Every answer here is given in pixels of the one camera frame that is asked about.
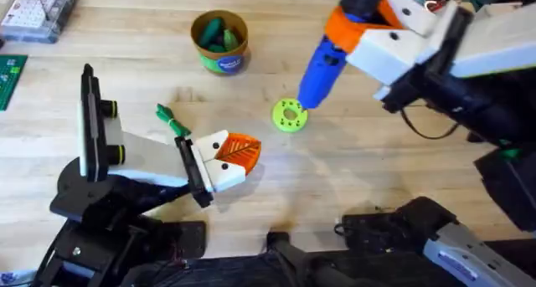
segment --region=white plastic part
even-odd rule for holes
[[[437,22],[435,23],[431,34],[425,39],[425,46],[422,48],[419,57],[417,57],[417,60],[415,61],[417,64],[423,64],[426,60],[439,52],[457,9],[458,5],[453,1],[449,1],[446,6],[441,9],[441,12],[437,15]]]
[[[522,7],[522,5],[522,3],[494,3],[491,5],[485,5],[482,6],[482,8],[480,8],[480,10],[478,10],[478,12],[475,14],[473,21],[476,22],[504,13],[510,13],[517,8]]]
[[[78,124],[78,155],[79,155],[79,167],[80,175],[82,177],[87,176],[87,152],[85,151],[85,126],[84,126],[84,108],[82,107],[82,101],[78,102],[76,106],[76,124]]]
[[[228,131],[219,131],[210,136],[199,138],[194,143],[194,147],[199,150],[203,159],[202,162],[210,180],[209,185],[214,192],[222,192],[245,180],[245,169],[242,166],[214,159],[228,137]]]
[[[125,163],[111,166],[109,174],[168,187],[188,184],[183,159],[175,146],[123,132]]]
[[[242,166],[215,159],[205,162],[204,165],[215,192],[222,192],[245,181],[245,169]]]
[[[409,30],[367,30],[346,60],[385,85],[413,68],[425,40]]]
[[[415,64],[422,64],[439,51],[458,8],[449,2],[435,15],[411,0],[393,1],[397,18],[414,30],[368,29],[346,57],[351,65],[384,85],[393,84]],[[404,14],[406,7],[409,16]]]
[[[199,173],[201,174],[201,179],[203,179],[203,184],[207,192],[214,192],[212,187],[212,182],[210,181],[209,173],[207,172],[207,167],[204,165],[203,158],[197,146],[193,145],[190,147],[192,149],[193,158],[195,159],[195,164],[198,165]]]
[[[391,92],[391,87],[388,85],[379,86],[378,90],[374,93],[375,100],[383,100]]]
[[[225,143],[225,141],[227,141],[228,137],[229,132],[223,130],[213,133],[210,136],[204,136],[197,139],[194,143],[195,146],[199,149],[203,161],[213,160],[218,153],[219,148]]]
[[[451,74],[472,77],[536,66],[536,3],[473,22]]]
[[[427,35],[434,27],[436,16],[414,0],[388,0],[396,18],[404,27],[419,35]]]

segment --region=label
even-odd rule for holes
[[[244,57],[242,56],[227,56],[218,59],[218,67],[228,74],[236,74],[242,68]]]
[[[477,278],[478,278],[477,273],[475,273],[474,271],[472,271],[469,268],[467,268],[464,264],[458,262],[456,259],[451,257],[449,254],[447,254],[447,253],[445,253],[443,251],[440,251],[437,254],[437,257],[440,260],[442,260],[443,262],[445,262],[446,264],[448,264],[449,266],[451,266],[453,269],[458,270],[458,272],[461,273],[461,275],[463,275],[464,277],[466,277],[466,279],[469,279],[470,281],[477,280]]]

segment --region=plastic case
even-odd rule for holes
[[[2,17],[0,35],[7,41],[54,44],[77,0],[12,0]],[[42,4],[47,9],[43,13]]]

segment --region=orange gripper part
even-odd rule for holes
[[[229,133],[227,140],[219,148],[215,158],[243,166],[247,176],[259,161],[259,156],[260,141],[240,133]]]
[[[385,18],[389,25],[376,23],[354,23],[346,18],[341,6],[337,6],[326,24],[326,35],[335,45],[346,53],[353,52],[358,45],[361,36],[369,28],[373,29],[402,29],[404,28],[396,18],[388,0],[381,0],[378,4],[378,12]]]

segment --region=green twist tie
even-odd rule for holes
[[[192,134],[192,132],[184,127],[178,120],[173,116],[173,112],[166,106],[157,105],[157,115],[160,120],[165,121],[177,136],[186,137]]]

